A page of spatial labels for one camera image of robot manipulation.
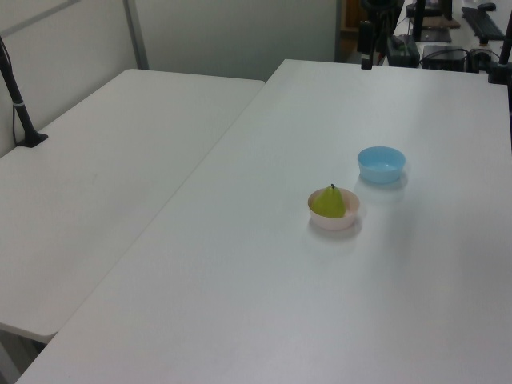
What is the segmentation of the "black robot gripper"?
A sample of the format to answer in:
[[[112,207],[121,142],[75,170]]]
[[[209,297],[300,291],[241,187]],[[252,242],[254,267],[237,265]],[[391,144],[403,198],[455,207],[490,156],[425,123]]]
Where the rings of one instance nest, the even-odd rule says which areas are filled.
[[[360,5],[368,12],[383,12],[388,10],[400,10],[403,0],[361,0]],[[381,64],[385,56],[386,40],[388,32],[388,13],[378,14],[376,22],[375,52],[377,63]],[[361,54],[361,68],[371,70],[374,54],[374,24],[360,22],[358,31],[358,52]]]

